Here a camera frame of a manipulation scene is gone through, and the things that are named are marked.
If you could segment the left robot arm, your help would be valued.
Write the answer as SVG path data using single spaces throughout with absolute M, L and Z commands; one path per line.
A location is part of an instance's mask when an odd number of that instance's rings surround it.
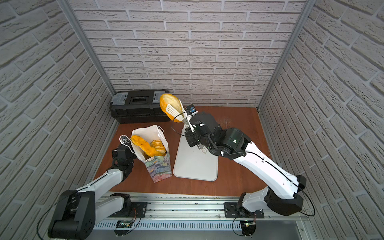
M 132 141 L 125 135 L 120 136 L 119 141 L 119 147 L 112 151 L 113 164 L 103 175 L 60 195 L 48 228 L 49 238 L 84 240 L 105 218 L 115 213 L 129 216 L 136 212 L 129 194 L 112 194 L 99 201 L 111 188 L 123 182 L 134 167 L 137 156 Z

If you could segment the white paper bag colourful bottom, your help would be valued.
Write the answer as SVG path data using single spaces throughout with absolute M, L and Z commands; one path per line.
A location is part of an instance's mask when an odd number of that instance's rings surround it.
M 131 137 L 133 135 L 142 137 L 149 144 L 154 140 L 161 140 L 163 142 L 163 145 L 167 149 L 166 155 L 154 157 L 147 156 L 146 153 L 140 147 L 132 143 Z M 165 138 L 164 130 L 160 126 L 152 125 L 147 128 L 139 128 L 133 130 L 132 135 L 129 138 L 130 141 L 122 145 L 128 147 L 128 149 L 132 153 L 134 153 L 141 162 L 145 164 L 154 183 L 157 183 L 172 176 L 169 144 Z

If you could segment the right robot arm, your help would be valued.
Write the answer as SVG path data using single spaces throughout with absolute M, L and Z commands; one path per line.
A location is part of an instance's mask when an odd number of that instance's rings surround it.
M 292 175 L 275 164 L 245 133 L 237 128 L 223 129 L 208 113 L 198 112 L 194 105 L 183 108 L 181 101 L 171 94 L 160 100 L 162 111 L 173 121 L 183 123 L 187 149 L 178 149 L 178 156 L 192 157 L 188 150 L 198 148 L 201 153 L 224 157 L 250 170 L 267 187 L 253 193 L 243 193 L 235 206 L 236 214 L 251 218 L 257 211 L 272 210 L 282 216 L 299 213 L 306 187 L 306 178 Z

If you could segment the long twisted bread top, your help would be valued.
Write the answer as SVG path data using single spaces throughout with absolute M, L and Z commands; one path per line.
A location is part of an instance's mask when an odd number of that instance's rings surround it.
M 152 147 L 146 140 L 144 140 L 142 137 L 133 135 L 131 137 L 131 141 L 134 145 L 140 147 L 147 156 L 154 157 L 154 156 L 162 156 L 163 154 L 159 151 L 157 151 L 154 147 Z

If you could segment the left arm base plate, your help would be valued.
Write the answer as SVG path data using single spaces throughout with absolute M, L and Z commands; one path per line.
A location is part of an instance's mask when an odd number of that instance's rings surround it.
M 120 218 L 144 218 L 148 202 L 132 202 L 130 209 L 121 210 Z

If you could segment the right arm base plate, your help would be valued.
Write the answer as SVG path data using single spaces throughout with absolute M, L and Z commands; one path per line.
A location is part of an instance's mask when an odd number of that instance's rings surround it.
M 235 219 L 235 218 L 263 219 L 265 217 L 263 210 L 257 210 L 251 213 L 245 208 L 241 207 L 240 204 L 234 203 L 234 202 L 224 203 L 224 213 L 227 219 Z

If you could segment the large oval crusty loaf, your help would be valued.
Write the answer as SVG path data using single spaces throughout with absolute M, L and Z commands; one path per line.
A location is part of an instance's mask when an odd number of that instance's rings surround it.
M 172 116 L 166 112 L 167 105 L 172 105 L 176 110 L 178 110 L 180 113 L 182 112 L 179 99 L 175 97 L 172 94 L 163 94 L 160 97 L 160 107 L 162 111 L 172 120 Z

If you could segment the small rectangular golden loaf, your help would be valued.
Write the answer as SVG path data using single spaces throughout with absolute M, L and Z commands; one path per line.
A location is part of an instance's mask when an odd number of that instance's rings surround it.
M 161 140 L 154 140 L 150 143 L 150 145 L 159 153 L 158 156 L 166 155 L 167 149 Z

